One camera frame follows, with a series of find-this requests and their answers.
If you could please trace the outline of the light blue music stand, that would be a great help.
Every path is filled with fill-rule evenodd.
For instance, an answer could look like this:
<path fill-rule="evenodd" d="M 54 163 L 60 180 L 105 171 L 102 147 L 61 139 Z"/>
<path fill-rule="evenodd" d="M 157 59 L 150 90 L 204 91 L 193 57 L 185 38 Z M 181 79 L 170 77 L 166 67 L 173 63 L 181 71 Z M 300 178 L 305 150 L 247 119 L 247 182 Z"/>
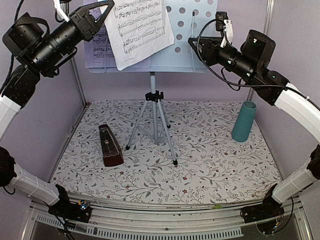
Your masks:
<path fill-rule="evenodd" d="M 145 103 L 152 105 L 153 140 L 158 143 L 169 140 L 170 123 L 162 104 L 163 94 L 156 89 L 156 74 L 160 72 L 203 73 L 206 67 L 198 60 L 188 44 L 189 38 L 196 37 L 201 28 L 215 16 L 218 3 L 215 0 L 165 0 L 174 44 L 151 55 L 147 69 L 122 72 L 148 72 L 151 90 L 145 96 Z M 89 69 L 93 73 L 104 72 L 102 68 Z"/>

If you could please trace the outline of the white sheet music page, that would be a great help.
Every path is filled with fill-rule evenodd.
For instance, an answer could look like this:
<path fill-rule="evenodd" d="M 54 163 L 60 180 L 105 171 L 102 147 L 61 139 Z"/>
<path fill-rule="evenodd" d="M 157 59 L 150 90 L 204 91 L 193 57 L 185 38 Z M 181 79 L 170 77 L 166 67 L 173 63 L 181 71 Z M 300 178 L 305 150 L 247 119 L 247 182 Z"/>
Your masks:
<path fill-rule="evenodd" d="M 175 43 L 165 0 L 116 0 L 104 24 L 119 71 Z"/>

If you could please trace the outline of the purple sheet music page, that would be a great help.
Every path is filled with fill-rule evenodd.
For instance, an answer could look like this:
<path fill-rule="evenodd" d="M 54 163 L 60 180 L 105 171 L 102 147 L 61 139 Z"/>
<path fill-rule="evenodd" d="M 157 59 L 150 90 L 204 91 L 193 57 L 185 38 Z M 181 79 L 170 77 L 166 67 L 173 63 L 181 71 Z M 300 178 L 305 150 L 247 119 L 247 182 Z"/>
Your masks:
<path fill-rule="evenodd" d="M 92 16 L 97 19 L 101 15 L 100 8 L 90 10 Z M 93 40 L 84 42 L 85 68 L 102 69 L 104 72 L 118 72 L 116 61 L 113 55 L 111 44 L 105 25 L 103 24 L 99 32 L 94 35 Z M 148 57 L 134 65 L 124 69 L 124 71 L 136 71 L 148 69 L 151 66 L 151 60 Z"/>

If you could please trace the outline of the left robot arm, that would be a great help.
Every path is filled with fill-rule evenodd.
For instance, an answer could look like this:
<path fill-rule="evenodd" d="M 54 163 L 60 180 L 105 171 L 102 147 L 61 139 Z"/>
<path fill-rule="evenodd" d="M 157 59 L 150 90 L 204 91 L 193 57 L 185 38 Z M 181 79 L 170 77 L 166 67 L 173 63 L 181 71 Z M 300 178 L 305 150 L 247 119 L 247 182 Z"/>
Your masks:
<path fill-rule="evenodd" d="M 97 1 L 65 14 L 56 0 L 54 7 L 63 22 L 53 32 L 50 32 L 46 20 L 28 13 L 14 22 L 2 37 L 2 42 L 20 65 L 0 89 L 2 137 L 35 93 L 40 78 L 58 76 L 59 68 L 77 53 L 77 44 L 90 42 L 99 32 L 114 4 L 112 0 Z M 64 187 L 47 183 L 25 171 L 4 148 L 0 149 L 0 185 L 45 202 L 63 217 L 70 217 L 74 207 L 84 209 L 80 203 L 70 202 Z"/>

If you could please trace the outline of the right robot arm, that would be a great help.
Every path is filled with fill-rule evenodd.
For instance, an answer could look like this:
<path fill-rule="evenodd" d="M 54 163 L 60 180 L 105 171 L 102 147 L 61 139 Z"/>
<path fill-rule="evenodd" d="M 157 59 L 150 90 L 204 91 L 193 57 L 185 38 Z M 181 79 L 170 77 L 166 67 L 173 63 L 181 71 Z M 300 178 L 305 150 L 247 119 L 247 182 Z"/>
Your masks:
<path fill-rule="evenodd" d="M 198 59 L 209 69 L 223 66 L 244 80 L 271 106 L 290 115 L 317 141 L 320 139 L 320 108 L 303 95 L 290 81 L 268 65 L 276 43 L 267 35 L 251 29 L 245 42 L 237 50 L 230 44 L 222 46 L 222 37 L 190 37 L 188 43 Z M 285 180 L 270 188 L 259 206 L 262 218 L 269 218 L 291 196 L 305 190 L 320 179 L 320 148 L 311 153 L 309 160 Z"/>

